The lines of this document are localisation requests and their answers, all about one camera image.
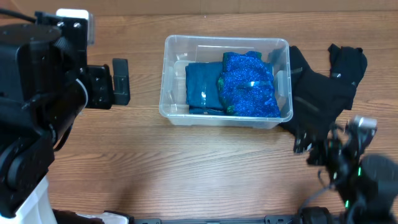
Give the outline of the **black garment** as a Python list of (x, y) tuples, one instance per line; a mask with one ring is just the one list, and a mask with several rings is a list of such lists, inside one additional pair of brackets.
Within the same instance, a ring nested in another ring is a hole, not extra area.
[(298, 47), (289, 47), (293, 117), (279, 126), (293, 135), (305, 131), (325, 139), (341, 112), (352, 108), (368, 60), (362, 48), (331, 44), (328, 51), (331, 68), (326, 77), (310, 68)]

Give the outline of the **blue sequin glitter garment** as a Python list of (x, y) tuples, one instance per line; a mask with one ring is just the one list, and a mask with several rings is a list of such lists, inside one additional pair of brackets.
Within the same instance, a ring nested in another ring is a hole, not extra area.
[(260, 118), (278, 118), (274, 76), (262, 54), (223, 54), (223, 70), (217, 81), (218, 95), (226, 114)]

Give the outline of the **blue denim jeans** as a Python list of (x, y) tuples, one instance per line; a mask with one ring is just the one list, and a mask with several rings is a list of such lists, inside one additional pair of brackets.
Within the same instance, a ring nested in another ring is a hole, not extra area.
[(225, 115), (217, 86), (223, 64), (221, 62), (189, 63), (185, 71), (186, 104), (189, 106), (189, 113)]

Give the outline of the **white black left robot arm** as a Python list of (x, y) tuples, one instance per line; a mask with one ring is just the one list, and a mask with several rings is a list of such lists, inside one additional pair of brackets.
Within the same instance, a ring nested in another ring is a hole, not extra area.
[(118, 212), (82, 215), (52, 208), (47, 174), (86, 108), (126, 106), (128, 62), (89, 65), (95, 20), (83, 9), (59, 9), (1, 27), (1, 222), (133, 223)]

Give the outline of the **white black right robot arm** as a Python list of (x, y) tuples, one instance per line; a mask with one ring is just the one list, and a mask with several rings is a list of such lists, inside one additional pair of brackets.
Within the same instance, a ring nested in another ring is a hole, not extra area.
[(339, 223), (397, 223), (391, 212), (397, 164), (382, 155), (364, 155), (377, 127), (349, 122), (345, 127), (334, 124), (330, 131), (325, 139), (298, 131), (294, 152), (309, 151), (307, 164), (328, 172), (330, 182), (323, 189), (337, 191), (345, 204)]

